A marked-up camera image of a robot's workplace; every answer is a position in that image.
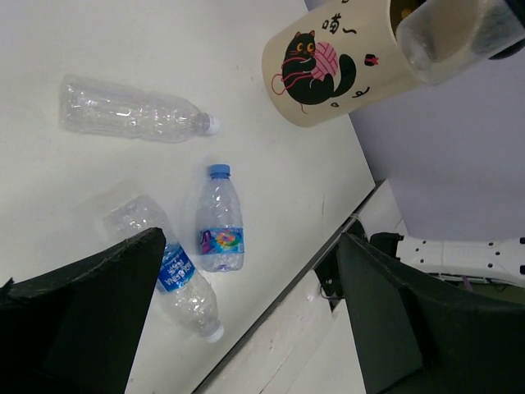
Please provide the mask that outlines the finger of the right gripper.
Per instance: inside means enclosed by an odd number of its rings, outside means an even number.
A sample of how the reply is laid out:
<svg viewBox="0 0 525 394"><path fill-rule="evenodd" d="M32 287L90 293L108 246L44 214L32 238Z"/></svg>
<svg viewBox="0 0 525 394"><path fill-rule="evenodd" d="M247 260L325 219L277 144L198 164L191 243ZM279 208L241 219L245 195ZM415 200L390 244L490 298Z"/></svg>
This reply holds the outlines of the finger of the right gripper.
<svg viewBox="0 0 525 394"><path fill-rule="evenodd" d="M524 1L498 1L490 18L490 60L504 60L524 49Z"/></svg>

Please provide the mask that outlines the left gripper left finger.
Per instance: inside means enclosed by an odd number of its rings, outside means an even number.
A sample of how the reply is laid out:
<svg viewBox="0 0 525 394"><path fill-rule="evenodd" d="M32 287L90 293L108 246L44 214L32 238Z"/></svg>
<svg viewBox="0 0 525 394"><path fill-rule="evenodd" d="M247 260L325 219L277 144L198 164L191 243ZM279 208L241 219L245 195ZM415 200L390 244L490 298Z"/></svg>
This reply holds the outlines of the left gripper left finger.
<svg viewBox="0 0 525 394"><path fill-rule="evenodd" d="M3 393L123 393L166 245L161 229L1 288Z"/></svg>

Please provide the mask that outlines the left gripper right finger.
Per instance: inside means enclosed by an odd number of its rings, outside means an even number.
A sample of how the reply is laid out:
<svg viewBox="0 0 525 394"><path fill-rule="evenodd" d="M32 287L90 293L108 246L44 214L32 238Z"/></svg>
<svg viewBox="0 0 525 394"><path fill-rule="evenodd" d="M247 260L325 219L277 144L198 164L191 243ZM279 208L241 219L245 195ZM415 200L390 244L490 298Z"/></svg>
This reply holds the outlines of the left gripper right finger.
<svg viewBox="0 0 525 394"><path fill-rule="evenodd" d="M524 307L461 290L352 235L337 254L368 393L522 393Z"/></svg>

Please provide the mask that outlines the clear jar silver lid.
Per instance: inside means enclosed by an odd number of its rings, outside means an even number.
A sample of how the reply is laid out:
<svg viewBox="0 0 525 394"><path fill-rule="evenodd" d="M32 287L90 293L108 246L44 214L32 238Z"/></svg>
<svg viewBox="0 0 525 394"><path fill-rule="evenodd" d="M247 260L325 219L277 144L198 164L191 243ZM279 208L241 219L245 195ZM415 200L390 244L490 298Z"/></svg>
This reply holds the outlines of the clear jar silver lid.
<svg viewBox="0 0 525 394"><path fill-rule="evenodd" d="M489 59L497 2L426 1L404 18L395 37L416 77L438 85Z"/></svg>

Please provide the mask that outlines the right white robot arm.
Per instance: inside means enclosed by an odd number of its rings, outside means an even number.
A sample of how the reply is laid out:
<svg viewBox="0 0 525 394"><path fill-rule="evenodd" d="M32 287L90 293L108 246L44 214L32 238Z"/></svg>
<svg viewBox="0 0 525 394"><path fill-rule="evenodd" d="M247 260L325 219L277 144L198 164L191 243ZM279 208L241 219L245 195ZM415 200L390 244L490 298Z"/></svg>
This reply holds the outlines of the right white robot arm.
<svg viewBox="0 0 525 394"><path fill-rule="evenodd" d="M487 59L524 47L522 1L426 1L395 37L415 76L437 85ZM390 257L445 281L523 286L524 239L432 241L377 233L369 242Z"/></svg>

